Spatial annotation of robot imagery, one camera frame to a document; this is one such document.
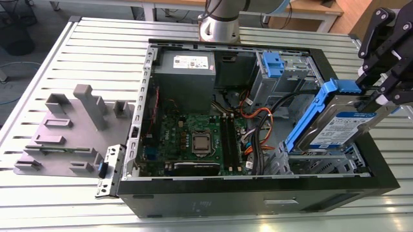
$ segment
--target metal slotted table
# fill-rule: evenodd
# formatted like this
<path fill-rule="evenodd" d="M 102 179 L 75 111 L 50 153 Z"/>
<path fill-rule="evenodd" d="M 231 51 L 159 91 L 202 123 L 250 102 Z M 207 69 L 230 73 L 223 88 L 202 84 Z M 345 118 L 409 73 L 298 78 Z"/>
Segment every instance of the metal slotted table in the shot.
<path fill-rule="evenodd" d="M 413 227 L 413 123 L 404 107 L 372 130 L 401 188 L 313 214 L 139 219 L 120 200 L 95 200 L 96 179 L 23 176 L 12 168 L 46 115 L 51 93 L 88 84 L 106 101 L 135 101 L 150 38 L 198 40 L 191 24 L 82 18 L 70 22 L 0 130 L 0 230 L 406 231 Z M 342 79 L 356 79 L 360 43 L 346 35 L 241 28 L 241 43 L 320 48 Z"/>

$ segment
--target cpu socket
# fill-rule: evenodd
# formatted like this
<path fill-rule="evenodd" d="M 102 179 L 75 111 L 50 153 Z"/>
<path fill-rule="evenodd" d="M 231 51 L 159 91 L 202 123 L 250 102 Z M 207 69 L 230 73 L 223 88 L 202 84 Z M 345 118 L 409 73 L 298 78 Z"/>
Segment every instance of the cpu socket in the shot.
<path fill-rule="evenodd" d="M 211 153 L 211 134 L 193 133 L 193 153 L 198 157 L 206 157 Z"/>

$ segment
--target power supply label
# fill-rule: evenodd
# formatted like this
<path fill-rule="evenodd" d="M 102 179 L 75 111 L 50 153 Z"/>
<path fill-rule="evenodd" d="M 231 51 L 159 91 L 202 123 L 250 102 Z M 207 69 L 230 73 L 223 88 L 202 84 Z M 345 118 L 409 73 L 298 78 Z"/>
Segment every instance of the power supply label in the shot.
<path fill-rule="evenodd" d="M 369 122 L 377 113 L 340 112 L 310 143 L 310 148 L 340 147 L 357 133 L 358 126 Z"/>
<path fill-rule="evenodd" d="M 175 56 L 175 69 L 209 69 L 207 57 Z"/>

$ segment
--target green circuit board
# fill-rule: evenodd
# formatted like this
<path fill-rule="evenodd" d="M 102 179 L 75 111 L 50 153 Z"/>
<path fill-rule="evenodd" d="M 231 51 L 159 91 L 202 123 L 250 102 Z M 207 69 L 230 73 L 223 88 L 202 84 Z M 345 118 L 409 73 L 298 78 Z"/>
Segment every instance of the green circuit board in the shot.
<path fill-rule="evenodd" d="M 246 119 L 235 118 L 234 126 L 237 141 L 241 131 L 246 129 Z M 210 137 L 210 153 L 199 157 L 193 153 L 193 135 L 207 134 Z M 169 162 L 205 162 L 221 165 L 219 175 L 243 175 L 245 162 L 242 161 L 241 145 L 237 143 L 239 165 L 233 170 L 225 168 L 225 154 L 221 137 L 221 117 L 207 115 L 165 116 L 161 126 L 161 144 L 157 149 L 157 159 L 147 162 L 151 176 L 166 176 L 165 166 Z"/>

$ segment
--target ram slot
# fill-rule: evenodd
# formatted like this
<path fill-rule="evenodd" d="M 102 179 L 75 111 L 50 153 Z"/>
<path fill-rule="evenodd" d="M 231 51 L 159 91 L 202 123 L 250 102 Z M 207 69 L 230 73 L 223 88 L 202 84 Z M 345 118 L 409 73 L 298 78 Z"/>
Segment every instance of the ram slot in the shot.
<path fill-rule="evenodd" d="M 239 156 L 238 156 L 238 149 L 237 149 L 237 131 L 235 131 L 235 124 L 234 118 L 227 120 L 227 142 L 230 147 L 230 154 L 231 154 L 231 163 L 233 163 L 233 170 L 238 169 L 239 166 Z"/>
<path fill-rule="evenodd" d="M 221 128 L 222 152 L 223 152 L 223 157 L 225 157 L 225 168 L 226 170 L 229 170 L 231 167 L 233 159 L 231 159 L 230 147 L 229 147 L 229 142 L 227 142 L 227 118 L 225 117 L 221 117 L 219 128 Z"/>

